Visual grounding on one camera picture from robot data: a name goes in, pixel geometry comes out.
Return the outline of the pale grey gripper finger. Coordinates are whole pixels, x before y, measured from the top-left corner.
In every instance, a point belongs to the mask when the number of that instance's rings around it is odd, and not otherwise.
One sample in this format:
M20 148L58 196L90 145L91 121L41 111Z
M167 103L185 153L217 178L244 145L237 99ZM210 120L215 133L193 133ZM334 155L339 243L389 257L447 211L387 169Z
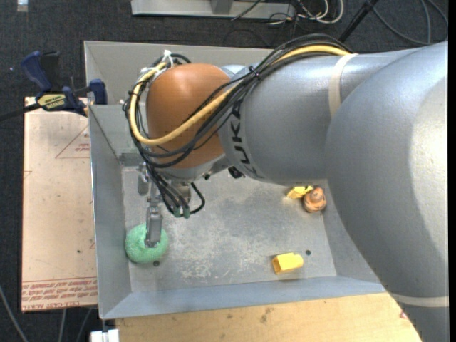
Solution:
M149 192L149 176L147 168L140 166L138 168L138 185L137 190L139 195L146 195Z
M155 248L161 241L162 213L157 205L150 205L146 216L145 246Z

